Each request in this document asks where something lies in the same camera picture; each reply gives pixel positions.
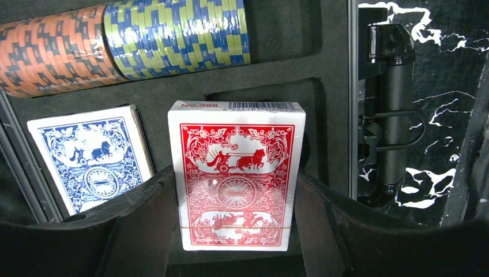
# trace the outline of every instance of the barcode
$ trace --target barcode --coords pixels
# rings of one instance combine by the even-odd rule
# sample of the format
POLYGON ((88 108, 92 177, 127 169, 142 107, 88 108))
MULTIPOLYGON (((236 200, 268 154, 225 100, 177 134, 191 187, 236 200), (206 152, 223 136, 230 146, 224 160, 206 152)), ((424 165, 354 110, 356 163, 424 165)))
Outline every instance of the barcode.
POLYGON ((296 111, 293 103, 288 102, 230 102, 229 109, 245 111, 296 111))

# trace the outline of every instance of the blue card back design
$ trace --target blue card back design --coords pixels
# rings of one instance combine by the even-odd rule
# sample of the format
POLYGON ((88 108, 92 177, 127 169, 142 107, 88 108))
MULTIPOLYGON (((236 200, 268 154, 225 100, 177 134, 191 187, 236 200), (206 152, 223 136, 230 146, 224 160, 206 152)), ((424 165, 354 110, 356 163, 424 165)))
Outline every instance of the blue card back design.
POLYGON ((142 184, 123 117, 38 130, 75 213, 142 184))

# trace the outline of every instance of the blue playing card deck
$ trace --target blue playing card deck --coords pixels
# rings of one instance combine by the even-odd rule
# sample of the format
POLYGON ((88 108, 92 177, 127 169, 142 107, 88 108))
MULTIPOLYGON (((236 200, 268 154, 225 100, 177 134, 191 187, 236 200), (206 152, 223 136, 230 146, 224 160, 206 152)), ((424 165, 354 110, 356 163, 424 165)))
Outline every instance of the blue playing card deck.
POLYGON ((69 215, 113 199, 154 174, 134 105, 27 125, 69 215))

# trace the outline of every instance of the circular emblem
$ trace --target circular emblem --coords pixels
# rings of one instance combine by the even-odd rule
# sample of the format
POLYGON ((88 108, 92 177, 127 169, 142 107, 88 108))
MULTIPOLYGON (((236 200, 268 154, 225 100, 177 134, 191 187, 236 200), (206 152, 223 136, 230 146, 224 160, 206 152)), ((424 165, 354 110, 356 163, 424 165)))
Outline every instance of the circular emblem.
POLYGON ((110 199, 117 195, 120 189, 115 174, 104 167, 92 167, 85 172, 86 188, 102 199, 110 199))
POLYGON ((243 176, 230 176, 216 186, 217 201, 229 209, 245 209, 257 201, 255 183, 243 176))

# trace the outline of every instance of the red playing card deck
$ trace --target red playing card deck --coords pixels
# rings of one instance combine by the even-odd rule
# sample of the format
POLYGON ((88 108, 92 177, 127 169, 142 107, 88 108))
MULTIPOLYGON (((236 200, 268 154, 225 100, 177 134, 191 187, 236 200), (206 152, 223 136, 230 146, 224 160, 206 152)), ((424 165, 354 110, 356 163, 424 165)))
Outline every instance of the red playing card deck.
POLYGON ((184 250, 287 251, 305 120, 297 103, 173 105, 184 250))

